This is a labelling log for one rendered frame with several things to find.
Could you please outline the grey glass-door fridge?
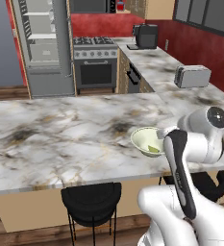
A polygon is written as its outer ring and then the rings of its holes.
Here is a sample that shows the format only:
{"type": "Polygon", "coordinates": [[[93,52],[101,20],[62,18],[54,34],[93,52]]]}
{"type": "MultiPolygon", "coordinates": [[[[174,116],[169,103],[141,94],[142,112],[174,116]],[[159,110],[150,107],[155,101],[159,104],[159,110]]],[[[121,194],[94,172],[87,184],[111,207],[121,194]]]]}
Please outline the grey glass-door fridge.
{"type": "Polygon", "coordinates": [[[32,99],[73,96],[67,0],[11,0],[32,99]]]}

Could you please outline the stainless steel stove oven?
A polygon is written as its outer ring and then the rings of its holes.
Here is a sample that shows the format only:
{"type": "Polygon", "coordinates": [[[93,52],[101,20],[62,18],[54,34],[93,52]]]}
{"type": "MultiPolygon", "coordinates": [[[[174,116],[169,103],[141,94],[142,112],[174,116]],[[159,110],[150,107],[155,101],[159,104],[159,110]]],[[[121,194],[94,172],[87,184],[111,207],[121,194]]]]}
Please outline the stainless steel stove oven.
{"type": "Polygon", "coordinates": [[[110,37],[74,37],[74,65],[77,93],[81,89],[115,90],[117,45],[110,37]]]}

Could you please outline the light wood wall cabinets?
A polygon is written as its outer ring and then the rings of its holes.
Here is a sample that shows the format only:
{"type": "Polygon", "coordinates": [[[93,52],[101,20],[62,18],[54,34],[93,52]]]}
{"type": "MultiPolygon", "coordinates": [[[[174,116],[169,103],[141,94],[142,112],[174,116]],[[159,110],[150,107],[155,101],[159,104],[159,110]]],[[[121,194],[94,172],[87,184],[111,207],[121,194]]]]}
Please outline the light wood wall cabinets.
{"type": "Polygon", "coordinates": [[[117,13],[131,13],[145,20],[171,20],[176,0],[122,0],[117,13]]]}

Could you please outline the silver toaster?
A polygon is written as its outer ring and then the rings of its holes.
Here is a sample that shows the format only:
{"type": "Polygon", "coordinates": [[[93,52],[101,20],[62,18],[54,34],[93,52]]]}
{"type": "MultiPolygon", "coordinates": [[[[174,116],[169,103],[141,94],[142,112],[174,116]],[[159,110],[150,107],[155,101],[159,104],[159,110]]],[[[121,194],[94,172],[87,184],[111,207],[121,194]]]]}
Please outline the silver toaster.
{"type": "Polygon", "coordinates": [[[179,65],[174,83],[179,88],[205,87],[209,84],[211,73],[204,65],[179,65]]]}

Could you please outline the black bar stool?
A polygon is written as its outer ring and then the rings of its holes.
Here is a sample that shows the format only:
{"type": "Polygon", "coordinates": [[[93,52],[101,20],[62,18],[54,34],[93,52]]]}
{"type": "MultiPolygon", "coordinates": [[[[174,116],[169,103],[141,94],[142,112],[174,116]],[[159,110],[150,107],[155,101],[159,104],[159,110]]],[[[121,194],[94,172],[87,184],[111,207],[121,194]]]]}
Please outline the black bar stool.
{"type": "Polygon", "coordinates": [[[116,236],[117,204],[121,198],[121,183],[90,184],[66,187],[61,190],[62,202],[67,210],[72,246],[75,246],[76,231],[74,223],[95,229],[110,222],[110,234],[116,236]]]}
{"type": "Polygon", "coordinates": [[[218,184],[215,184],[207,172],[192,173],[191,178],[199,192],[213,202],[217,202],[224,195],[224,170],[216,174],[218,184]]]}

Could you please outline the pale green bowl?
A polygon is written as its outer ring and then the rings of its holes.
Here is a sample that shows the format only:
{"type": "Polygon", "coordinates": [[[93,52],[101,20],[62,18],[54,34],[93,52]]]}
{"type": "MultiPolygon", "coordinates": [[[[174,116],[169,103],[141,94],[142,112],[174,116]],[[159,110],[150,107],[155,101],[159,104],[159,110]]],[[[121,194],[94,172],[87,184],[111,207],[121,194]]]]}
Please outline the pale green bowl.
{"type": "Polygon", "coordinates": [[[164,154],[163,140],[157,136],[157,128],[143,127],[138,128],[131,134],[131,142],[145,156],[157,158],[164,154]],[[152,153],[148,150],[148,145],[160,150],[159,153],[152,153]]]}

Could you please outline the black coffee machine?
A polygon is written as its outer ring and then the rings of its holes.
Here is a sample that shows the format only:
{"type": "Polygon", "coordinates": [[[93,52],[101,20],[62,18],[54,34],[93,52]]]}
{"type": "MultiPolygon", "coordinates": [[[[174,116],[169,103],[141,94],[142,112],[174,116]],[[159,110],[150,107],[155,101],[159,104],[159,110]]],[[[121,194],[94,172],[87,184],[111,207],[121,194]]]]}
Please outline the black coffee machine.
{"type": "Polygon", "coordinates": [[[156,49],[158,46],[158,26],[153,24],[139,24],[133,26],[135,44],[128,44],[130,50],[156,49]]]}

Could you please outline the black microwave oven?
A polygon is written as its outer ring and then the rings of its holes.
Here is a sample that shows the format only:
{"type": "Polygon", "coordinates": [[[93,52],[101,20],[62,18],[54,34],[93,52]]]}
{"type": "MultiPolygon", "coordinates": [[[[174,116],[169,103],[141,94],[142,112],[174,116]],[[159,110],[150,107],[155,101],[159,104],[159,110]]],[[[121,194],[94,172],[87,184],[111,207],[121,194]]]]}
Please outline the black microwave oven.
{"type": "Polygon", "coordinates": [[[108,6],[108,0],[70,0],[73,13],[106,13],[108,6]]]}

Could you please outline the black dishwasher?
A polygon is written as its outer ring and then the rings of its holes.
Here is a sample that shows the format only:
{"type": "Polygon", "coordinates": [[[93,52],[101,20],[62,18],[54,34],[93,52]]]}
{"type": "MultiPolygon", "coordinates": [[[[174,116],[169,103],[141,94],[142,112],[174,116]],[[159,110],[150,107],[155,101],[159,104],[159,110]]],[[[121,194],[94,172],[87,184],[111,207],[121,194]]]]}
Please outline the black dishwasher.
{"type": "Polygon", "coordinates": [[[139,93],[141,75],[132,64],[130,64],[130,68],[127,71],[127,76],[129,78],[128,92],[139,93]]]}

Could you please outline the light wood base cabinets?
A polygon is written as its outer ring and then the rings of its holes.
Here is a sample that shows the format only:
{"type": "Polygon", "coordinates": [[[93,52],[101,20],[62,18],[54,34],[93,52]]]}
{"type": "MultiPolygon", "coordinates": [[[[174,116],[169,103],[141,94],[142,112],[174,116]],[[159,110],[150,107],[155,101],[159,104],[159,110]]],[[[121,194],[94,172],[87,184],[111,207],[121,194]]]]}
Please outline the light wood base cabinets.
{"type": "MultiPolygon", "coordinates": [[[[125,53],[121,49],[118,49],[118,53],[117,53],[117,82],[116,82],[116,92],[118,94],[129,93],[128,92],[129,78],[127,76],[127,71],[130,68],[130,64],[133,64],[133,63],[127,58],[127,56],[125,55],[125,53]]],[[[154,89],[151,88],[151,86],[146,82],[146,80],[141,75],[139,93],[146,93],[146,92],[153,92],[153,91],[154,91],[154,89]]]]}

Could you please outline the dark framed window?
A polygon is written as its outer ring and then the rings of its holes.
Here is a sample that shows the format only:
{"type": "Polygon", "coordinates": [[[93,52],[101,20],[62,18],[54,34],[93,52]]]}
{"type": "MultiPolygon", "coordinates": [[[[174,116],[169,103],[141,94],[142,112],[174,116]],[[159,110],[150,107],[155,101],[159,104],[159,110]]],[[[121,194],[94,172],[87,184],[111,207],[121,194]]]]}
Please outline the dark framed window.
{"type": "Polygon", "coordinates": [[[224,0],[176,0],[173,19],[224,37],[224,0]]]}

